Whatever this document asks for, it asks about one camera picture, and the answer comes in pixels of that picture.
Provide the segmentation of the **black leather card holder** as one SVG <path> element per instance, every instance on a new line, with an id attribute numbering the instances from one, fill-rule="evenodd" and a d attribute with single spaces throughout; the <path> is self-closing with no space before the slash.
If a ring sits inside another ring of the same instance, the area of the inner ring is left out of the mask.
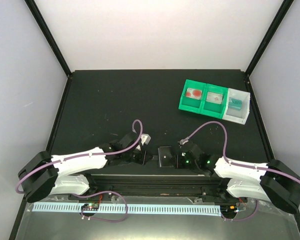
<path id="1" fill-rule="evenodd" d="M 171 168 L 174 166 L 174 156 L 171 146 L 160 146 L 158 148 L 158 163 L 160 168 Z"/>

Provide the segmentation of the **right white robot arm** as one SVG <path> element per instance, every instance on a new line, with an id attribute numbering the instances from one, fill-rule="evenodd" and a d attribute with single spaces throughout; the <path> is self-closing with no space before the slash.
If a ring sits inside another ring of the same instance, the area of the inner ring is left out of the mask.
<path id="1" fill-rule="evenodd" d="M 206 178 L 220 178 L 218 198 L 252 198 L 272 203 L 278 209 L 296 214 L 300 206 L 300 177 L 279 160 L 269 163 L 241 162 L 207 154 L 189 140 L 179 142 L 177 169 L 189 169 Z"/>

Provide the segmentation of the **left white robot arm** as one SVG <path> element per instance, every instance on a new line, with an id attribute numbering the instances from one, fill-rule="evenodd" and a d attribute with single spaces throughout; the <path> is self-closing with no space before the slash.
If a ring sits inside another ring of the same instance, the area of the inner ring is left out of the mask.
<path id="1" fill-rule="evenodd" d="M 121 140 L 82 152 L 51 155 L 41 151 L 19 171 L 15 190 L 23 194 L 28 203 L 64 194 L 82 195 L 91 200 L 97 195 L 98 188 L 84 173 L 129 163 L 144 164 L 144 148 L 150 140 L 146 133 L 130 132 Z"/>

